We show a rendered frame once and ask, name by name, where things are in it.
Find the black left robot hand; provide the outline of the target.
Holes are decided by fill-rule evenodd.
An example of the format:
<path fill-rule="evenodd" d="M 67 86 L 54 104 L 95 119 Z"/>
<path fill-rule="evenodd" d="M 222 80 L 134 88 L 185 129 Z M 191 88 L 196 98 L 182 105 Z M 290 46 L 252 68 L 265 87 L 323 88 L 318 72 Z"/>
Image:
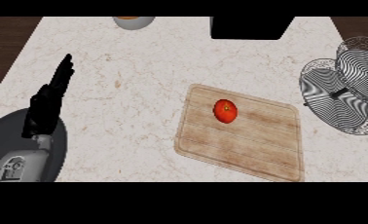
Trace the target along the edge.
<path fill-rule="evenodd" d="M 23 138 L 51 135 L 57 129 L 63 99 L 74 75 L 73 55 L 67 54 L 49 84 L 45 84 L 30 99 Z"/>

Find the wooden cutting board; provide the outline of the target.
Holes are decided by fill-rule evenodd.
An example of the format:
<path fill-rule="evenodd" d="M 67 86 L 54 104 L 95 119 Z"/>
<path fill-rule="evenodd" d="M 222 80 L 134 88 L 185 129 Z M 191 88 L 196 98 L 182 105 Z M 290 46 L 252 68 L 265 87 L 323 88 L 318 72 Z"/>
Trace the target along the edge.
<path fill-rule="evenodd" d="M 225 124 L 215 116 L 219 100 L 237 106 Z M 199 161 L 274 181 L 305 179 L 302 131 L 295 106 L 200 84 L 188 88 L 176 152 Z"/>

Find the grey cup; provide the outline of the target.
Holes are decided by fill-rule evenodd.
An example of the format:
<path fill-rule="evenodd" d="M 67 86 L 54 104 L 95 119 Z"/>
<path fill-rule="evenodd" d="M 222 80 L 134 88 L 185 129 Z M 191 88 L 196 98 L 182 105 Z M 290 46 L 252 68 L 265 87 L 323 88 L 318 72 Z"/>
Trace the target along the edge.
<path fill-rule="evenodd" d="M 154 21 L 154 17 L 138 17 L 135 19 L 120 19 L 114 17 L 116 24 L 126 30 L 140 30 Z"/>

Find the red tomato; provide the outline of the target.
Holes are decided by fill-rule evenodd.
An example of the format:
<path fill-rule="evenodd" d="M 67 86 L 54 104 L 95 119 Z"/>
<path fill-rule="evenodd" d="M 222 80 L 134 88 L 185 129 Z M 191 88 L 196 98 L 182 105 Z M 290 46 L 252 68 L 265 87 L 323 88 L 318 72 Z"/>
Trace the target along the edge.
<path fill-rule="evenodd" d="M 236 104 L 230 100 L 221 99 L 215 104 L 213 113 L 215 113 L 216 119 L 222 123 L 230 124 L 237 119 Z"/>

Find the black appliance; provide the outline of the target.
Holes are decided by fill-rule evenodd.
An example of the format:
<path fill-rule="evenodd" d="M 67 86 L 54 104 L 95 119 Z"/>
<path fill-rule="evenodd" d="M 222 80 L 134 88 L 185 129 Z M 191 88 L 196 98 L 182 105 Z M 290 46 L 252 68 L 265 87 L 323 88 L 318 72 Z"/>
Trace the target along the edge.
<path fill-rule="evenodd" d="M 280 40 L 293 17 L 213 17 L 210 34 L 213 39 Z"/>

